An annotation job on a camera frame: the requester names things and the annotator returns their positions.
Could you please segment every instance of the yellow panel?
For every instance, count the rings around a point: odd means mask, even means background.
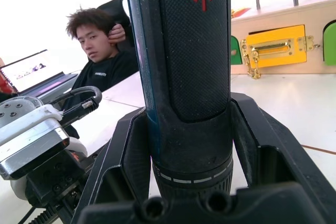
[[[304,25],[292,26],[247,36],[247,51],[252,68],[256,67],[254,51],[259,54],[260,68],[306,62],[306,51],[300,48],[302,43],[299,44],[299,38],[305,36],[304,28]]]

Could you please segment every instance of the messy dark hair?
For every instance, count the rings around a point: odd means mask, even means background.
[[[109,31],[115,26],[115,22],[109,14],[96,8],[81,8],[68,16],[68,18],[69,22],[66,31],[72,39],[78,39],[77,28],[82,25],[94,25],[106,35],[108,35]]]

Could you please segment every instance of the green panel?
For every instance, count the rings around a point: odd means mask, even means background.
[[[238,40],[231,36],[231,65],[241,65],[242,59]]]
[[[327,66],[336,65],[336,21],[324,29],[323,57]]]

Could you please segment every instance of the man's hand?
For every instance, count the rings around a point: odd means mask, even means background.
[[[126,39],[125,30],[120,24],[116,24],[109,32],[109,43],[117,44]]]

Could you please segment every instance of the laptop screen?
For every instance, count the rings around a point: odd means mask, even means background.
[[[62,73],[51,63],[47,50],[5,65],[0,71],[19,93]]]

